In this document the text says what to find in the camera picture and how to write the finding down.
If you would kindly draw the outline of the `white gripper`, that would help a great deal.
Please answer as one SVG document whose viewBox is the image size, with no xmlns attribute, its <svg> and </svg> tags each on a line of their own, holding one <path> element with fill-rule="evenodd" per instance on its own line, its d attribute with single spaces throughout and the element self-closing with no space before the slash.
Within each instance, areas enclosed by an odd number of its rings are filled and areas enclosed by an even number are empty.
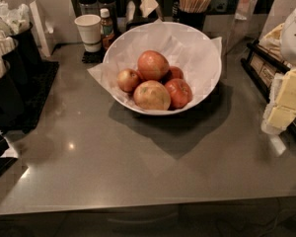
<svg viewBox="0 0 296 237">
<path fill-rule="evenodd" d="M 283 58 L 296 65 L 296 8 L 287 17 L 280 37 Z M 271 83 L 269 103 L 266 105 L 261 130 L 280 134 L 296 119 L 296 67 L 284 75 L 276 73 Z"/>
</svg>

